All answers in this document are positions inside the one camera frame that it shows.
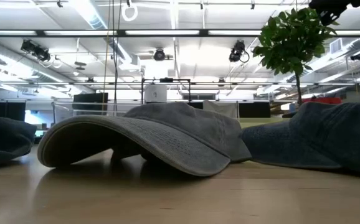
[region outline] desk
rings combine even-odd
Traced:
[[[200,179],[110,158],[49,169],[33,149],[0,168],[0,224],[360,224],[360,177],[246,162]]]

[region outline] cap seam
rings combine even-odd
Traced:
[[[166,123],[166,122],[164,122],[164,121],[158,121],[158,120],[151,119],[151,118],[144,117],[144,116],[134,116],[134,117],[131,117],[131,118],[134,118],[134,119],[143,119],[143,120],[147,120],[147,121],[152,121],[152,122],[156,122],[156,123],[163,124],[163,125],[169,126],[169,127],[171,127],[171,128],[174,128],[174,129],[176,129],[176,130],[178,130],[178,131],[180,131],[180,132],[182,132],[182,133],[184,133],[184,134],[187,134],[187,135],[190,136],[191,138],[197,139],[197,140],[200,141],[201,143],[205,144],[207,147],[215,150],[215,151],[218,152],[219,154],[221,154],[221,155],[223,155],[223,156],[225,156],[225,157],[227,157],[227,158],[229,158],[229,159],[231,160],[231,158],[230,158],[229,155],[227,155],[226,153],[224,153],[224,152],[222,152],[222,151],[220,151],[220,150],[215,149],[215,147],[213,147],[212,145],[210,145],[209,143],[207,143],[205,140],[203,140],[203,139],[201,139],[201,138],[199,138],[199,137],[197,137],[197,136],[195,136],[195,135],[192,135],[192,134],[190,134],[189,132],[187,132],[187,131],[185,131],[185,130],[183,130],[183,129],[179,129],[179,128],[175,127],[175,126],[172,126],[172,125],[170,125],[170,124],[168,124],[168,123]]]

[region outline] spotlight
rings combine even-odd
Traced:
[[[31,40],[24,40],[21,50],[27,54],[31,54],[42,62],[48,62],[50,60],[49,50],[42,48],[41,46],[33,43]]]
[[[328,26],[341,16],[342,12],[348,8],[348,4],[352,4],[353,7],[360,7],[360,0],[312,0],[309,7],[316,9],[321,23]]]
[[[155,61],[163,61],[165,60],[166,56],[165,53],[163,52],[163,49],[156,49],[155,54],[154,54],[154,60]]]
[[[356,55],[350,56],[350,59],[351,59],[351,60],[360,60],[360,54],[356,54]]]
[[[224,78],[219,78],[219,83],[224,83]]]
[[[244,53],[248,55],[248,60],[243,62],[241,61],[241,57]],[[241,61],[243,63],[247,63],[249,61],[249,54],[245,51],[245,44],[243,40],[237,40],[237,43],[235,43],[234,47],[231,49],[229,60],[230,62]]]

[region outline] ceiling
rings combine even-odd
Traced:
[[[95,9],[106,24],[112,26],[111,1],[91,0]],[[91,29],[89,23],[80,15],[79,10],[69,1],[61,1],[63,7],[56,5],[57,1],[49,0],[0,0],[0,29]],[[251,10],[251,1],[246,0],[203,0],[204,10],[201,10],[200,0],[134,0],[138,8],[138,15],[133,21],[124,21],[120,16],[120,1],[114,2],[115,29],[261,29],[270,16],[276,16],[281,10],[295,7],[294,0],[255,0],[255,9]],[[299,0],[298,7],[306,7],[307,0]],[[132,15],[131,9],[126,15]],[[360,29],[360,8],[348,9],[338,19],[337,29]],[[29,38],[0,37],[0,46],[9,49],[34,62],[33,68],[48,67],[50,71],[67,77],[69,80],[84,82],[87,78],[108,77],[112,82],[115,77],[115,64],[110,60],[113,49],[101,38],[80,38],[77,48],[75,38],[32,38],[35,43],[46,47],[61,64],[55,68],[50,63],[37,63],[34,57],[24,55],[20,49],[23,40]],[[130,55],[140,57],[140,65],[148,69],[154,61],[152,53],[157,48],[164,49],[168,55],[175,55],[179,73],[178,77],[191,78],[195,82],[217,82],[219,78],[226,78],[227,82],[279,82],[291,74],[274,77],[272,71],[260,68],[259,59],[251,58],[243,66],[241,63],[230,63],[230,49],[237,40],[243,40],[249,51],[259,44],[255,38],[236,37],[127,37],[119,38],[118,42]],[[354,38],[343,39],[343,44],[354,41]],[[85,70],[78,71],[74,62],[85,62]],[[321,79],[344,71],[360,62],[346,63],[338,59],[336,63],[324,66],[316,71]],[[168,69],[169,77],[176,77],[174,60],[159,64]],[[118,76],[122,82],[140,82],[143,70],[118,69]],[[91,86],[96,90],[101,86]],[[251,86],[240,86],[251,89]]]

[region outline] ceiling beam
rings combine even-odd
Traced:
[[[360,38],[360,30],[336,30],[334,37]],[[107,37],[258,37],[260,29],[139,29],[139,30],[0,30],[0,37],[102,38]]]

